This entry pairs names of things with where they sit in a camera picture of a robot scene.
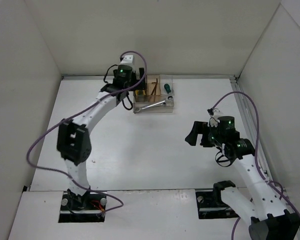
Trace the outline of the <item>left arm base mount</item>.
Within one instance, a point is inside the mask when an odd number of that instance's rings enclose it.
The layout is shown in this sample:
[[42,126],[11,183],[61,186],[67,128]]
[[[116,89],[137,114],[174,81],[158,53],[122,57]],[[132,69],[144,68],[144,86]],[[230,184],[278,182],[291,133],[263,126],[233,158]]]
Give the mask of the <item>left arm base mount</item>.
[[107,197],[104,194],[86,192],[77,196],[70,190],[62,194],[59,223],[103,223]]

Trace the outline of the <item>green handled stubby screwdriver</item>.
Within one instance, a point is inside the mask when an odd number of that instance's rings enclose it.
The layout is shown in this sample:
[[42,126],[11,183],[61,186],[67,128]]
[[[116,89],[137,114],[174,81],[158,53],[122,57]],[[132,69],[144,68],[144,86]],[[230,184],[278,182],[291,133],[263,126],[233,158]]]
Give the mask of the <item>green handled stubby screwdriver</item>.
[[172,92],[171,87],[168,83],[164,84],[163,88],[167,94],[170,94]]

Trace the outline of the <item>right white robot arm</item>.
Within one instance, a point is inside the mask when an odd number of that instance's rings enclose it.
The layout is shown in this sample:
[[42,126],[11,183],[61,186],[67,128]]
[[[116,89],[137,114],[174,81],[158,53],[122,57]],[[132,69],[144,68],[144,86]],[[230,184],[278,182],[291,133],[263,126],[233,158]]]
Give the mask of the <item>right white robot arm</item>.
[[252,240],[293,240],[300,227],[300,217],[291,213],[276,192],[260,174],[255,162],[255,148],[242,138],[232,116],[211,117],[208,122],[195,121],[185,141],[195,146],[198,135],[204,148],[217,148],[242,177],[251,200],[230,181],[213,185],[211,200],[217,206],[228,205],[247,225]]

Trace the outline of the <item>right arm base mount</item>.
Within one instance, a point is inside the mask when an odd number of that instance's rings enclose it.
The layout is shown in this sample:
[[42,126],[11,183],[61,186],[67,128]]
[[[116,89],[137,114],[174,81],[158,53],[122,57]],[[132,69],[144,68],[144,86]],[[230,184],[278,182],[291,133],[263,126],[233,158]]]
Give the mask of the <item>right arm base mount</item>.
[[236,185],[230,180],[225,180],[214,183],[212,189],[199,189],[195,191],[197,213],[200,220],[239,217],[230,206],[221,200],[221,190],[228,187],[235,188]]

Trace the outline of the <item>yellow handled needle-nose pliers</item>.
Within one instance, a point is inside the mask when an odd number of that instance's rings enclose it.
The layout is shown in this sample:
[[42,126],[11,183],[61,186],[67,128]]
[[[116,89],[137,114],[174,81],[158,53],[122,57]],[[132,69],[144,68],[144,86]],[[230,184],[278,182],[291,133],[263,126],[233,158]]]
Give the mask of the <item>yellow handled needle-nose pliers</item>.
[[146,95],[146,91],[145,90],[136,90],[135,94],[137,96],[145,96]]

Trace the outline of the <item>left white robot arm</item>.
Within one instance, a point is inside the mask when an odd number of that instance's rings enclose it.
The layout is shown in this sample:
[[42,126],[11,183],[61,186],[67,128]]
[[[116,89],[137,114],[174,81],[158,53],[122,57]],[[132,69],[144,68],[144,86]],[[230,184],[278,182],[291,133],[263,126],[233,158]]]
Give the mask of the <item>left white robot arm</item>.
[[145,71],[145,68],[139,68],[138,80],[130,65],[118,65],[113,71],[113,81],[100,89],[89,106],[90,109],[58,127],[56,149],[64,159],[67,173],[70,175],[67,193],[72,197],[72,204],[79,210],[86,209],[90,204],[91,186],[88,182],[86,163],[92,152],[90,135],[98,122],[129,95],[129,91],[138,88],[146,77]]

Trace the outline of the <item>silver ratchet wrench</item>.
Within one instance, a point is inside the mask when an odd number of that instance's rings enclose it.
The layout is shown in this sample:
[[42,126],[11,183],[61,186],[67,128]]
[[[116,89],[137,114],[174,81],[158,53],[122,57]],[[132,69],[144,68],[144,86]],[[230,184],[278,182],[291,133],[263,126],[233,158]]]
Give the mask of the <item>silver ratchet wrench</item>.
[[162,99],[160,101],[151,103],[151,104],[147,104],[144,106],[138,106],[134,108],[134,112],[135,113],[139,113],[141,111],[150,109],[150,108],[156,108],[156,107],[167,107],[169,106],[170,103],[172,103],[174,100],[174,97],[172,95],[167,96],[165,99]]

